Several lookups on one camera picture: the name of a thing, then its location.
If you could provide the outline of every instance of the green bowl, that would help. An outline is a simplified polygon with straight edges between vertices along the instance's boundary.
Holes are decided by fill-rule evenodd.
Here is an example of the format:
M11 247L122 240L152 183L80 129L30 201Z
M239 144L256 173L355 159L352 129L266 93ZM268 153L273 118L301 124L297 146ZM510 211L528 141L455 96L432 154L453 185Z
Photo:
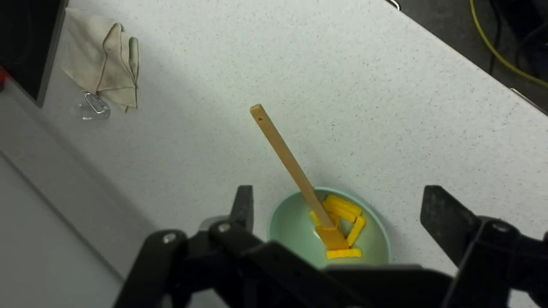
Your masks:
M318 195L338 195L362 209L366 224L354 243L354 248L361 248L361 259L325 259L325 247L313 230L309 209L301 194L292 194L277 206L270 221L270 240L282 243L316 269L323 269L326 266L381 266L390 262L390 242L386 231L371 207L338 190L314 189L314 192Z

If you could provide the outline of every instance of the black cable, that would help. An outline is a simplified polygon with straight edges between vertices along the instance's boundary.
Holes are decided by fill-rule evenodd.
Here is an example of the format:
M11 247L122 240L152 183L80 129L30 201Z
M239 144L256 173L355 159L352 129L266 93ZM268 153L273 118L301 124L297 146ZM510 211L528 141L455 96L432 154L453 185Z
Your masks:
M548 23L533 28L523 40L520 40L520 43L516 45L515 48L515 53L513 53L513 62L515 62L515 67L520 69L520 55L522 52L539 36L542 35L544 31L548 29Z
M6 59L6 57L0 55L0 64L4 67L6 65L21 65L23 62L27 62L27 59L30 57L30 52L32 52L33 19L32 19L28 0L23 0L21 5L23 5L25 24L27 24L25 48L18 53L20 55L18 59Z
M499 17L499 11L498 11L498 4L494 4L494 0L489 0L489 7L492 11L494 24L496 24L492 47L494 47L494 50L498 50L499 33L501 33L501 17ZM494 69L494 55L491 53L489 65L487 65L486 72L489 76L492 76L492 69Z

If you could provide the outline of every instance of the gray floor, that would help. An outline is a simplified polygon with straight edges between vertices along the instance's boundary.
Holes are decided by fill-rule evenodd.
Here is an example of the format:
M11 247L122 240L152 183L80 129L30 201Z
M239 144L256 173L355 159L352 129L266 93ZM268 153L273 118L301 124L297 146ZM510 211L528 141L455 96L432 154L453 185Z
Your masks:
M398 0L400 11L414 19L417 24L426 28L429 33L438 36L448 47L456 50L460 55L474 62L480 69L489 65L489 52L479 40L475 28L468 14L467 0ZM484 33L492 40L494 36L494 16L487 5L487 0L475 0L477 17ZM499 53L511 60L515 40L510 29L501 26ZM506 88L515 88L548 113L548 89L542 89L528 81L523 81L504 67L494 62L492 77Z

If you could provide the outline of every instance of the wooden stick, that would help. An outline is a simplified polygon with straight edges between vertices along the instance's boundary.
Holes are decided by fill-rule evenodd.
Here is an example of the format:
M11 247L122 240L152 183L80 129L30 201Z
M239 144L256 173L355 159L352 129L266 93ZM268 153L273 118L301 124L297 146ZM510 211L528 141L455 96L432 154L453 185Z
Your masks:
M287 144L283 142L283 139L278 136L277 129L273 127L270 117L266 115L266 112L261 108L261 105L254 105L249 110L251 117L254 118L258 129L261 130L261 134L266 137L266 141L270 142L270 146L273 147L277 158L280 159L280 163L285 166L287 173L290 175L290 178L294 180L295 187L301 190L304 202L307 204L307 207L314 213L314 216L318 218L319 224L323 228L331 228L333 223L328 219L323 206L319 204L319 201L316 199L313 187L309 185L304 171L301 170L301 166L295 163L294 156L290 154Z

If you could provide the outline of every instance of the white countertop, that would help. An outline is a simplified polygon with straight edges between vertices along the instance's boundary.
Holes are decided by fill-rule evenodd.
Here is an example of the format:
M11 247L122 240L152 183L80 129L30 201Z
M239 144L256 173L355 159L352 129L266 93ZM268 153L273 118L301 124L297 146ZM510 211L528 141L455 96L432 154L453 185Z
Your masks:
M545 231L545 117L381 0L71 5L138 38L140 110L76 120L54 65L42 113L157 228L191 235L249 183L265 238L295 187L248 115L261 103L313 183L379 213L395 262L453 271L417 221L431 183Z

